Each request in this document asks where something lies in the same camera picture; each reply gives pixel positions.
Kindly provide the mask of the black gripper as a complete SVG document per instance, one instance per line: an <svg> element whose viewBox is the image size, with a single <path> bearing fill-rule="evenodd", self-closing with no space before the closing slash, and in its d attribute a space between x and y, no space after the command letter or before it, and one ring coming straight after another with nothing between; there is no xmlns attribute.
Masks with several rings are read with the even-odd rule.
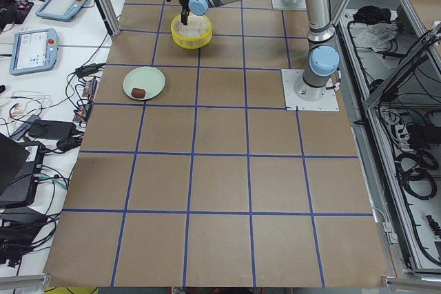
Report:
<svg viewBox="0 0 441 294"><path fill-rule="evenodd" d="M191 12L190 8L189 8L189 1L190 0L178 0L182 10L181 10L181 23L183 25L188 25L188 17L189 17L189 12Z"/></svg>

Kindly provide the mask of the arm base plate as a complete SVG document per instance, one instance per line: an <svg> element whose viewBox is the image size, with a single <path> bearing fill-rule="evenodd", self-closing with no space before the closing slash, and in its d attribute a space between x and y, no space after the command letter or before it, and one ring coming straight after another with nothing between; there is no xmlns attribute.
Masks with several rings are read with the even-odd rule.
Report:
<svg viewBox="0 0 441 294"><path fill-rule="evenodd" d="M305 11L305 0L271 0L272 8L275 10Z"/></svg>
<svg viewBox="0 0 441 294"><path fill-rule="evenodd" d="M339 106L331 79L325 87L310 87L303 81L304 70L282 69L285 109L288 111L338 112Z"/></svg>

